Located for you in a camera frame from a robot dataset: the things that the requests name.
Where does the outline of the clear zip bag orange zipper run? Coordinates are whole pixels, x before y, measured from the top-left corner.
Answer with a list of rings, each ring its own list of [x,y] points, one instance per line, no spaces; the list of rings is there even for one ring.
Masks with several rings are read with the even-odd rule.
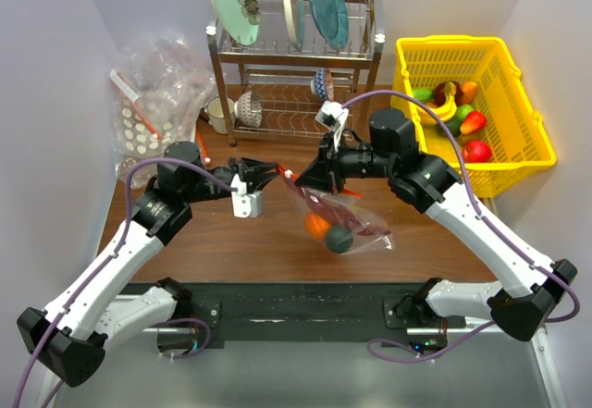
[[[358,205],[360,193],[346,190],[332,195],[299,187],[295,172],[284,166],[279,166],[277,172],[304,231],[330,252],[348,255],[395,248],[388,224]]]

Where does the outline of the toy orange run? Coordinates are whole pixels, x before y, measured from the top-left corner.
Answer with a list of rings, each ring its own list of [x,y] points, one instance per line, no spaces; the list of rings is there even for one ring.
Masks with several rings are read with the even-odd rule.
[[[314,212],[306,215],[303,224],[307,234],[318,241],[322,241],[332,227],[326,219]]]

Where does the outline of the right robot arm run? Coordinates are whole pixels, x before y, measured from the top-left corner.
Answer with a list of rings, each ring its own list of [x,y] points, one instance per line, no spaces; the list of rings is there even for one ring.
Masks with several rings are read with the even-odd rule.
[[[402,300],[399,312],[425,328],[448,316],[485,319],[516,340],[531,340],[549,321],[576,277],[576,267],[532,248],[481,205],[446,161],[421,152],[414,125],[400,110],[373,113],[369,142],[355,147],[342,138],[347,116],[336,102],[322,104],[315,119],[328,131],[297,185],[338,193],[346,179],[386,179],[399,200],[446,228],[496,277],[489,283],[432,278]]]

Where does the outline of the dark green toy avocado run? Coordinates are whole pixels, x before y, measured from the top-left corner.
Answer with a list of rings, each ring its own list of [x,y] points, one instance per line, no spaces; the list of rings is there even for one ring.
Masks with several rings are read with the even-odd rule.
[[[332,226],[325,235],[325,246],[332,253],[347,253],[352,245],[352,233],[343,226]]]

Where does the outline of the red toy lobster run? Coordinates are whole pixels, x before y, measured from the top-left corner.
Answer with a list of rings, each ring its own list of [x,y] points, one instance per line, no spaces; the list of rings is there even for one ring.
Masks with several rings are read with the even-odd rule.
[[[347,228],[353,235],[370,237],[391,234],[381,218],[357,206],[357,199],[353,195],[330,195],[297,187],[296,196],[309,212],[322,216],[332,226]]]

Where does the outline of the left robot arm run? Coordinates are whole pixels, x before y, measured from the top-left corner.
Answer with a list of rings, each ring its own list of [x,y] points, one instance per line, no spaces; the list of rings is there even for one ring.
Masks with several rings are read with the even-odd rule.
[[[245,157],[206,169],[193,142],[175,142],[162,156],[144,160],[132,171],[150,165],[156,175],[137,200],[126,201],[126,218],[112,241],[44,309],[28,307],[18,317],[30,362],[43,364],[71,388],[87,381],[107,351],[137,331],[164,322],[181,327],[190,320],[191,295],[170,278],[127,311],[108,315],[106,309],[191,220],[191,204],[229,198],[234,216],[257,217],[263,188],[278,174],[277,164]]]

